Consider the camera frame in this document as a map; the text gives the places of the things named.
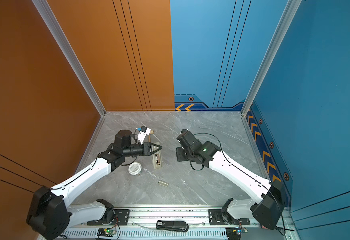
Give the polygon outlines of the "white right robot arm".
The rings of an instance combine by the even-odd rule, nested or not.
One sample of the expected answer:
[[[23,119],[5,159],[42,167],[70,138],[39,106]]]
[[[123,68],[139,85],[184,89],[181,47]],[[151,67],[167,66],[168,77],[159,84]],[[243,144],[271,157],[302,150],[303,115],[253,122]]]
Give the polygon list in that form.
[[[183,129],[177,137],[180,147],[177,148],[177,161],[197,164],[200,170],[205,168],[215,171],[240,189],[249,197],[248,200],[228,199],[221,208],[223,222],[227,225],[237,225],[242,218],[253,217],[261,226],[269,230],[286,232],[283,221],[283,210],[286,206],[286,191],[278,181],[263,178],[230,158],[222,149],[221,144],[210,141],[202,143],[188,129]]]

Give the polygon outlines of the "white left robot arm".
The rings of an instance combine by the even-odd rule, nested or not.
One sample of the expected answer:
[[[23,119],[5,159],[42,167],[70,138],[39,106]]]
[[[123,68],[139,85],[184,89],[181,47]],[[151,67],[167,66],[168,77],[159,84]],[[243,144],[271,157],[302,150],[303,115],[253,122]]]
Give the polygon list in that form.
[[[26,222],[47,240],[54,240],[75,225],[95,221],[101,225],[111,224],[116,213],[106,200],[73,205],[73,201],[99,179],[121,166],[127,157],[151,156],[162,146],[145,142],[150,130],[139,133],[136,139],[129,130],[120,130],[113,143],[98,154],[87,167],[69,179],[48,188],[41,186],[35,191]]]

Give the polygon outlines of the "remote battery cover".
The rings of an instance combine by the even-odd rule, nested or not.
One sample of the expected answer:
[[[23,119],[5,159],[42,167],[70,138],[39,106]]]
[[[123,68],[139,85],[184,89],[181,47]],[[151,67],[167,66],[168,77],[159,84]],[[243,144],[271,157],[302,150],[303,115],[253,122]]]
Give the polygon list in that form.
[[[164,182],[164,181],[159,181],[158,184],[159,184],[160,186],[163,186],[163,187],[168,187],[168,186],[169,186],[169,184],[166,183],[166,182]]]

